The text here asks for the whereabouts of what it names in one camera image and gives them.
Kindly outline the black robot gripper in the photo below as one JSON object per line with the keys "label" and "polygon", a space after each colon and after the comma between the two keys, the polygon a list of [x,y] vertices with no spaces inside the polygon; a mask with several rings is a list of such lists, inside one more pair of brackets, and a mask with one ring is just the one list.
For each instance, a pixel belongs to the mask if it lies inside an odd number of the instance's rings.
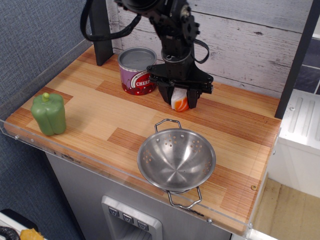
{"label": "black robot gripper", "polygon": [[183,56],[174,56],[161,52],[164,63],[150,65],[150,81],[155,83],[167,104],[171,104],[175,88],[187,90],[190,109],[197,106],[202,93],[211,94],[213,91],[213,77],[200,70],[195,64],[195,52],[192,48]]}

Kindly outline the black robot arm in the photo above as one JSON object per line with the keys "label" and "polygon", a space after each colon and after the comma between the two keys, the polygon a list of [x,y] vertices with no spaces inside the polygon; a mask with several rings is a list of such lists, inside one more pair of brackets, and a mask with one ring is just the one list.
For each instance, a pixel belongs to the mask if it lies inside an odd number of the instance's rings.
{"label": "black robot arm", "polygon": [[118,0],[116,3],[124,10],[148,18],[160,39],[164,63],[150,65],[146,70],[166,103],[172,102],[175,89],[186,90],[191,109],[197,106],[201,94],[212,93],[213,77],[196,65],[203,64],[209,57],[196,59],[194,46],[206,50],[209,47],[197,39],[200,25],[186,0]]}

